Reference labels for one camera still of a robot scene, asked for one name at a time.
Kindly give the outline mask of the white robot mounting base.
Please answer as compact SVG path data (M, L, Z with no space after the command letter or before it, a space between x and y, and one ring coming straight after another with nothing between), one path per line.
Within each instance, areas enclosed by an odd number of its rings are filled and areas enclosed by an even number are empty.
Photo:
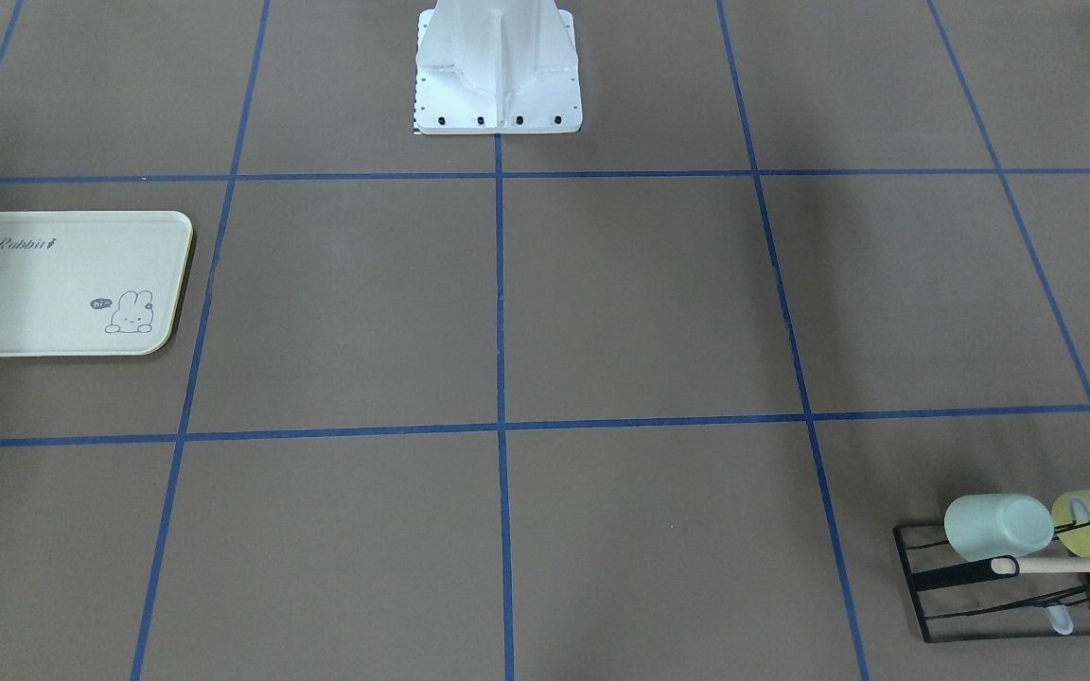
M416 29L414 133L583 126L576 22L554 1L438 1L419 13Z

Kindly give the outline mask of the cream rabbit print tray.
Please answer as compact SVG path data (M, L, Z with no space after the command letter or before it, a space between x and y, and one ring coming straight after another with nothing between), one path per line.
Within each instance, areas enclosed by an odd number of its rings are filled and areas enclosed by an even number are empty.
M185 212L0 212L0 358L155 353L193 241Z

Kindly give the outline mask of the light green plastic cup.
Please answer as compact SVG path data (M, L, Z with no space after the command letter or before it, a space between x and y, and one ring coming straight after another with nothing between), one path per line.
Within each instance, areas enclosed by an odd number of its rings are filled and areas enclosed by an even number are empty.
M957 498L944 512L943 528L950 548L968 562L1034 554L1055 535L1047 507L1022 492Z

